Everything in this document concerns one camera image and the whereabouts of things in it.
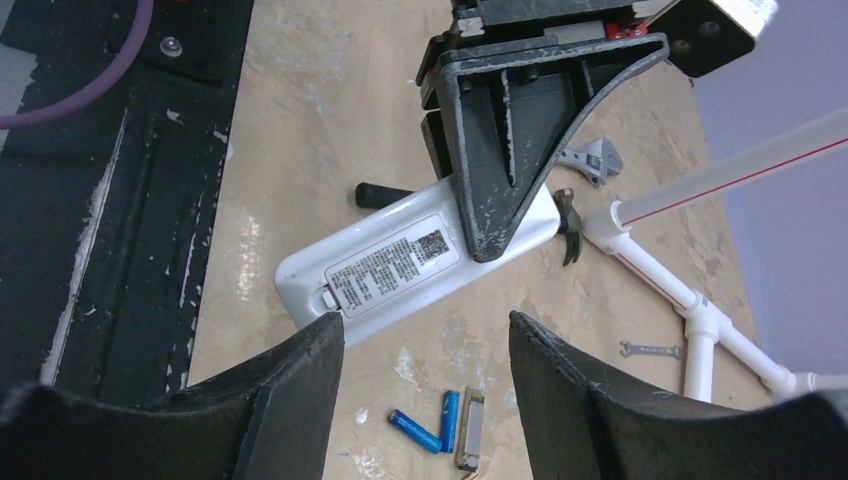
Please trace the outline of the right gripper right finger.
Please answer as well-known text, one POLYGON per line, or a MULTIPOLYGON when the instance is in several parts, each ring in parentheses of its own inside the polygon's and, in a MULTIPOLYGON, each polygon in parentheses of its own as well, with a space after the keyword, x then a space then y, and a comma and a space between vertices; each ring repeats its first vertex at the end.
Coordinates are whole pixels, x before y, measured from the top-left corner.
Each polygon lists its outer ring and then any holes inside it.
POLYGON ((537 479, 843 479, 847 394, 808 393, 754 411, 644 382, 509 316, 509 354, 537 479))

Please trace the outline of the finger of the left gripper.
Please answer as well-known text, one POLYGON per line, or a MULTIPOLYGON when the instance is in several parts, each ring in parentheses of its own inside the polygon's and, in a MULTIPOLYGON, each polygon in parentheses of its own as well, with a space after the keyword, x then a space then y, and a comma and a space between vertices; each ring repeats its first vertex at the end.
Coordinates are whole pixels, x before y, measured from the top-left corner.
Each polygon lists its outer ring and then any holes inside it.
POLYGON ((421 132, 435 175, 443 179, 453 173, 440 110, 429 111, 421 122, 421 132))

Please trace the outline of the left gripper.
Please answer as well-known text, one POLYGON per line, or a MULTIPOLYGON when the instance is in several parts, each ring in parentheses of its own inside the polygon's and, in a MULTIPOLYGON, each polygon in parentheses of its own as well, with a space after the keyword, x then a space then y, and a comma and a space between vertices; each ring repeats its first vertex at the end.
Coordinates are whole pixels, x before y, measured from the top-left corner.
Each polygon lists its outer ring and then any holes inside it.
POLYGON ((557 154, 618 86, 664 61, 670 48, 670 62, 700 78, 757 44, 712 1, 453 1, 451 8, 452 23, 429 40, 415 83, 433 70, 433 108, 478 263, 505 255, 557 154))

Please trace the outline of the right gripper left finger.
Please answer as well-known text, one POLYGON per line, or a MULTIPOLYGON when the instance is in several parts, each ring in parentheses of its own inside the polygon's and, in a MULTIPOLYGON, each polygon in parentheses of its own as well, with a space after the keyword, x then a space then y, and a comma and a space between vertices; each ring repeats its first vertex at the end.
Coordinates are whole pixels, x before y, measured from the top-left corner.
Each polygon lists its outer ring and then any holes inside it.
POLYGON ((37 383, 1 390, 5 479, 318 479, 344 356, 329 313, 148 406, 37 383))

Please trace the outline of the white remote control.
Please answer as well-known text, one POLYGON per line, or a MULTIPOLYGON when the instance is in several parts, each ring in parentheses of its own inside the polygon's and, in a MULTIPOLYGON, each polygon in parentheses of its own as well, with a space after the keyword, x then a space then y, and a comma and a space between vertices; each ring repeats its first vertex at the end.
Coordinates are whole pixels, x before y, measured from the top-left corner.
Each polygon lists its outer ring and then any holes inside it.
POLYGON ((505 253, 478 263, 452 183, 439 180, 286 257, 274 285, 298 329, 337 313, 352 347, 547 242, 559 223, 541 188, 505 253))

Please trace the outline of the red adjustable wrench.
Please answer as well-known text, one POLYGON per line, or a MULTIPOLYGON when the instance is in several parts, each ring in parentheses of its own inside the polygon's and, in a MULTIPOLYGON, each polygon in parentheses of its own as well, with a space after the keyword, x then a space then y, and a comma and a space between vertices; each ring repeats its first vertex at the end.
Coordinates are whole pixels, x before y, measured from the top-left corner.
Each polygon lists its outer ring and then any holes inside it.
POLYGON ((610 177, 624 170, 621 155, 606 138, 598 138, 584 147, 562 149, 555 164, 578 171, 595 188, 606 185, 610 177))

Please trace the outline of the small silver spanner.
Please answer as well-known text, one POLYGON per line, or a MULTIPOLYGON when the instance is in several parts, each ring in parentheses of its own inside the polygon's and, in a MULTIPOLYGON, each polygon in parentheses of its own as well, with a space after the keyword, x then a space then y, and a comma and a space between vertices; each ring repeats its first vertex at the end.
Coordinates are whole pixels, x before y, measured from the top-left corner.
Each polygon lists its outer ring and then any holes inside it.
POLYGON ((680 346, 654 346, 654 345, 639 345, 622 340, 619 342, 619 353, 622 357, 631 357, 634 355, 648 356, 663 356, 680 360, 683 357, 684 350, 680 346))

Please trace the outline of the blue battery lower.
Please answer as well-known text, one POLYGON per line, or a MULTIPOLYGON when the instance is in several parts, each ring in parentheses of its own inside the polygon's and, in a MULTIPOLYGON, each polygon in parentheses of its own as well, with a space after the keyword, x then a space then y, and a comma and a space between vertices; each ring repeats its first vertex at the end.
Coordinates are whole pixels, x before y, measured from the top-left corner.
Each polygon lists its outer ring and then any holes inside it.
POLYGON ((458 391, 447 390, 444 393, 439 431, 441 451, 443 453, 454 452, 457 422, 459 418, 459 402, 460 394, 458 391))

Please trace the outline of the blue battery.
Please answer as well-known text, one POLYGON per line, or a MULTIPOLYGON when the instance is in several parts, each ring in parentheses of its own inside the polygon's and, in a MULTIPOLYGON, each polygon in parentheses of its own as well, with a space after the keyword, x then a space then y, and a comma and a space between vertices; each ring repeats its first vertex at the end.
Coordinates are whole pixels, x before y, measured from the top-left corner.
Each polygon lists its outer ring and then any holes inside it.
POLYGON ((425 427, 413 420, 402 411, 392 410, 387 417, 388 422, 401 433, 413 440, 426 451, 439 454, 442 452, 442 441, 430 433, 425 427))
POLYGON ((458 391, 447 390, 444 393, 439 431, 441 451, 443 453, 454 452, 457 422, 459 418, 459 402, 460 394, 458 391))

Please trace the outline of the blue battery upper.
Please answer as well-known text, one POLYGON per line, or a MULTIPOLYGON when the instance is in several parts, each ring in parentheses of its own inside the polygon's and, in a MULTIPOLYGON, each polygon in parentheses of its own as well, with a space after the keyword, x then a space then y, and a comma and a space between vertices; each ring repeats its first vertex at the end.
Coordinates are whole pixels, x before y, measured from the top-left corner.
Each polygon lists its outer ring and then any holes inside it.
POLYGON ((388 422, 401 433, 413 440, 426 451, 439 454, 442 452, 442 441, 430 433, 425 427, 413 420, 402 411, 392 410, 387 417, 388 422))

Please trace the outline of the black handled hammer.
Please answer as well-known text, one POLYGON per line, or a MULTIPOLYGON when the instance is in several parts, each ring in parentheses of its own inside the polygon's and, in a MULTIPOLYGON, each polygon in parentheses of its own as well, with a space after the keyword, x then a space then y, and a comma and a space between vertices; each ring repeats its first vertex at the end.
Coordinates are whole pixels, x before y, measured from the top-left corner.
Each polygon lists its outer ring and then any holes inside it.
MULTIPOLYGON (((411 194, 409 190, 361 182, 354 190, 354 199, 360 208, 378 210, 411 194)), ((571 188, 556 190, 552 199, 559 213, 557 234, 566 243, 563 266, 569 266, 576 263, 582 253, 582 219, 574 206, 574 191, 571 188)))

